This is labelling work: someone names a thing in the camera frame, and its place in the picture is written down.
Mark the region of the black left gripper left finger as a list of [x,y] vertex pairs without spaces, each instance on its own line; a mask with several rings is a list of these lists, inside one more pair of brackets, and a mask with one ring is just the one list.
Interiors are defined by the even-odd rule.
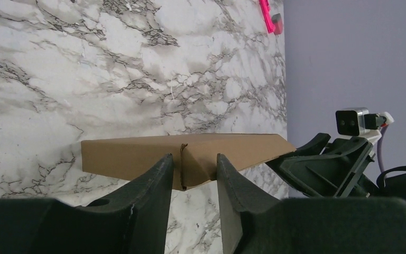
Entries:
[[0,199],[0,253],[164,253],[173,157],[87,206]]

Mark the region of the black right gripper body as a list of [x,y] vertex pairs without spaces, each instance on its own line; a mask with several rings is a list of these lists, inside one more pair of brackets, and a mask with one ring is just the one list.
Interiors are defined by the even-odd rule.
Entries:
[[369,163],[371,144],[362,138],[336,139],[328,143],[324,155],[324,196],[327,197],[398,197],[406,200],[406,166],[387,169],[375,182],[364,175]]

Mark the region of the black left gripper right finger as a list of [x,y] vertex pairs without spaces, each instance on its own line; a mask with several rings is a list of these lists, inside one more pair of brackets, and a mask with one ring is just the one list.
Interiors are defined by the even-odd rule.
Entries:
[[406,253],[400,198],[279,200],[217,156],[224,253]]

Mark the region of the brown cardboard box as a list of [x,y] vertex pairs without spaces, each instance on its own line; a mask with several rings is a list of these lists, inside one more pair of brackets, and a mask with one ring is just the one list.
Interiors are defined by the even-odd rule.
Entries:
[[200,133],[81,142],[84,172],[123,180],[137,178],[171,154],[172,187],[179,191],[216,180],[219,153],[241,171],[293,151],[278,134]]

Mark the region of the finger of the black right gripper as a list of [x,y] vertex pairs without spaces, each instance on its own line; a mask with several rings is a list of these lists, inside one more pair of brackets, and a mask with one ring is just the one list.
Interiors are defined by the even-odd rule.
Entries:
[[302,157],[280,157],[265,163],[284,182],[308,197],[334,196],[336,185]]
[[318,133],[308,143],[296,149],[297,156],[319,155],[328,144],[331,136],[327,133]]

